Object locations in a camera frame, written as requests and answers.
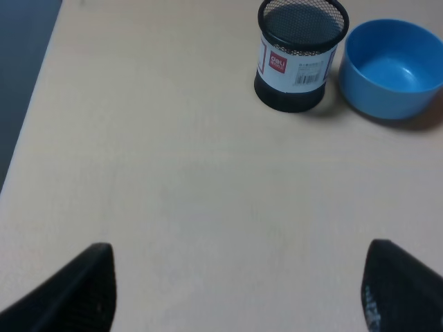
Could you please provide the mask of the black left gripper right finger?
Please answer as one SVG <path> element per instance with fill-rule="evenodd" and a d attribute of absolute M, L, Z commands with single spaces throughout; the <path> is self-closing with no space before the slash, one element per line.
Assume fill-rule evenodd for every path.
<path fill-rule="evenodd" d="M 441 331 L 442 276 L 392 241 L 374 239 L 361 304 L 369 331 Z"/>

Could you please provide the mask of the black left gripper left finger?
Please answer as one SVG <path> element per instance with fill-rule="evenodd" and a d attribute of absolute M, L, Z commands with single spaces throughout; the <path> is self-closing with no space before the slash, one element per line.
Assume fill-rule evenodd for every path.
<path fill-rule="evenodd" d="M 114 251 L 93 243 L 1 312 L 2 331 L 110 331 L 116 312 Z"/>

